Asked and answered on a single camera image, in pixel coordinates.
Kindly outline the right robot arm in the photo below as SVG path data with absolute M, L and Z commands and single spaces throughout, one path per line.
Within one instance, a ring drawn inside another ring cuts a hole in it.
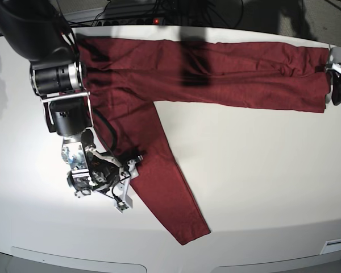
M 60 8 L 50 1 L 0 1 L 0 32 L 12 49 L 30 62 L 30 81 L 41 99 L 48 130 L 63 139 L 61 156 L 67 181 L 78 198 L 101 193 L 119 211 L 132 207 L 128 189 L 142 157 L 119 160 L 116 144 L 99 152 L 94 140 L 90 93 L 76 37 Z

